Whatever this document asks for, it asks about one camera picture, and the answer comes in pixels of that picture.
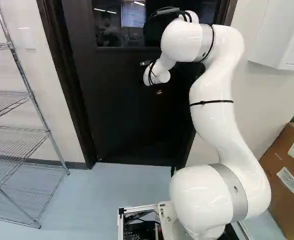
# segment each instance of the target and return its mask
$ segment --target black cable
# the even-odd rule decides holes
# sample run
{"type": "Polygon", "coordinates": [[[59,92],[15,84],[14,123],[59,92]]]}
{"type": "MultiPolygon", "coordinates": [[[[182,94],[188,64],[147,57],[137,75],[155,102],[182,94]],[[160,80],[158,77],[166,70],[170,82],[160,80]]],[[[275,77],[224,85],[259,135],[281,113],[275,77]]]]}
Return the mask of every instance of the black cable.
{"type": "Polygon", "coordinates": [[[179,15],[182,15],[183,20],[184,20],[185,22],[187,22],[186,12],[185,12],[185,11],[179,10],[179,11],[177,12],[177,16],[179,16],[179,15]]]}
{"type": "Polygon", "coordinates": [[[234,103],[233,100],[211,100],[211,101],[199,101],[190,104],[189,106],[195,106],[195,105],[205,105],[205,104],[215,104],[215,103],[234,103]]]}
{"type": "Polygon", "coordinates": [[[192,22],[192,16],[191,16],[191,14],[189,12],[187,12],[187,11],[185,11],[185,14],[188,16],[189,22],[191,23],[192,22]]]}
{"type": "Polygon", "coordinates": [[[207,54],[202,58],[202,60],[200,60],[200,62],[202,62],[203,60],[205,60],[208,55],[211,53],[212,49],[213,49],[213,46],[214,46],[214,42],[215,42],[215,31],[214,31],[214,28],[212,25],[209,25],[210,28],[211,28],[211,31],[212,31],[212,39],[211,39],[211,45],[210,45],[210,48],[207,52],[207,54]]]}
{"type": "Polygon", "coordinates": [[[160,225],[160,222],[157,222],[157,221],[143,220],[143,219],[141,219],[141,218],[138,218],[137,220],[140,220],[140,221],[142,221],[142,222],[152,222],[152,223],[155,223],[155,224],[160,225]]]}
{"type": "Polygon", "coordinates": [[[152,81],[152,74],[156,77],[156,75],[153,73],[153,67],[155,66],[157,60],[152,61],[152,64],[149,67],[149,72],[148,72],[148,82],[149,85],[154,85],[153,81],[152,81]]]}

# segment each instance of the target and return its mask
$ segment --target white cabinet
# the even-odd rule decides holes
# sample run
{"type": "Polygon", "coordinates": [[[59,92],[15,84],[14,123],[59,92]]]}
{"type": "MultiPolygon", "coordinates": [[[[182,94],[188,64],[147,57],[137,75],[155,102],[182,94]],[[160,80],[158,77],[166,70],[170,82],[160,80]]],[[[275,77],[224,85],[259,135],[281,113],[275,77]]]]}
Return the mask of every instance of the white cabinet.
{"type": "Polygon", "coordinates": [[[282,70],[294,70],[294,1],[270,0],[248,60],[282,70]]]}

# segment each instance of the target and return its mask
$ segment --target white wall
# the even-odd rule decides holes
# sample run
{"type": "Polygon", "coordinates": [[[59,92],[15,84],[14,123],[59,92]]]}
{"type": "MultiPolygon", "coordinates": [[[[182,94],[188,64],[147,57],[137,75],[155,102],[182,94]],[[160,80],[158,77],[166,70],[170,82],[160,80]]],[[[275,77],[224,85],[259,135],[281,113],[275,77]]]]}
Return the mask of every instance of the white wall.
{"type": "MultiPolygon", "coordinates": [[[[85,162],[48,47],[36,0],[0,0],[17,54],[58,147],[68,162],[85,162]],[[30,28],[35,49],[25,49],[19,28],[30,28]]],[[[0,25],[0,42],[5,42],[0,25]]],[[[26,91],[9,50],[0,51],[0,90],[26,91]]],[[[0,125],[41,128],[31,102],[0,118],[0,125]]],[[[32,156],[58,160],[47,140],[32,156]]]]}
{"type": "MultiPolygon", "coordinates": [[[[243,35],[246,53],[255,42],[268,1],[237,2],[231,26],[243,35]]],[[[239,129],[249,148],[260,159],[294,116],[294,71],[248,62],[246,53],[235,71],[232,94],[239,129]]],[[[217,161],[216,151],[197,135],[186,165],[217,161]]]]}

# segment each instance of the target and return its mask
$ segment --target shelf post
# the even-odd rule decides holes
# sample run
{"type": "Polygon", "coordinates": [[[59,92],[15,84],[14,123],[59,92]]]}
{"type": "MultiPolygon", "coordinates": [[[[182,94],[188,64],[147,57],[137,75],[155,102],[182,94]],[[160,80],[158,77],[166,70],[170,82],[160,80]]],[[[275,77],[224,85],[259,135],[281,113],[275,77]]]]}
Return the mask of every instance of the shelf post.
{"type": "MultiPolygon", "coordinates": [[[[5,19],[4,19],[4,16],[3,16],[3,13],[2,13],[1,7],[0,7],[0,24],[1,24],[1,27],[2,27],[2,30],[4,32],[4,35],[6,37],[7,42],[11,42],[14,45],[14,42],[12,41],[12,38],[11,38],[11,36],[9,34],[7,25],[5,23],[5,19]]],[[[15,46],[13,46],[12,48],[10,48],[10,52],[12,54],[12,57],[13,57],[16,65],[17,65],[17,68],[19,70],[19,73],[20,73],[20,76],[21,76],[21,78],[23,80],[23,83],[24,83],[24,85],[25,85],[28,93],[30,93],[31,101],[32,101],[32,103],[33,103],[33,105],[34,105],[37,113],[38,113],[39,118],[41,119],[42,125],[43,125],[44,129],[47,131],[48,138],[51,141],[51,144],[52,144],[52,146],[53,146],[53,148],[54,148],[54,150],[55,150],[55,152],[56,152],[56,154],[57,154],[57,156],[58,156],[58,158],[59,158],[59,160],[61,162],[62,167],[65,169],[67,175],[69,175],[70,174],[70,171],[66,167],[66,164],[65,164],[65,160],[63,158],[63,155],[62,155],[61,151],[59,150],[58,145],[57,145],[57,143],[56,143],[56,141],[55,141],[55,139],[53,137],[53,134],[52,134],[52,132],[51,132],[51,130],[50,130],[50,128],[49,128],[49,126],[48,126],[45,118],[44,118],[44,115],[43,115],[43,113],[42,113],[42,111],[41,111],[41,109],[40,109],[37,101],[36,101],[34,92],[33,92],[32,88],[31,88],[31,86],[30,86],[30,84],[29,84],[29,82],[27,80],[27,77],[25,75],[23,66],[22,66],[22,64],[21,64],[21,62],[20,62],[20,60],[19,60],[19,58],[17,56],[16,50],[15,50],[15,46]]]]}

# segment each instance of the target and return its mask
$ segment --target black cable tie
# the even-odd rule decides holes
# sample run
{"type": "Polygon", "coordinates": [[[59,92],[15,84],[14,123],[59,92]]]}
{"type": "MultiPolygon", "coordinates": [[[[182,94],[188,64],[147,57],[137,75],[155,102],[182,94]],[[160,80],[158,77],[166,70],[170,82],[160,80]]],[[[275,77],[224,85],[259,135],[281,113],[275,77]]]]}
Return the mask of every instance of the black cable tie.
{"type": "Polygon", "coordinates": [[[216,103],[234,103],[233,100],[212,100],[212,101],[199,101],[199,102],[194,102],[190,104],[189,106],[195,106],[195,105],[205,105],[205,104],[216,104],[216,103]]]}

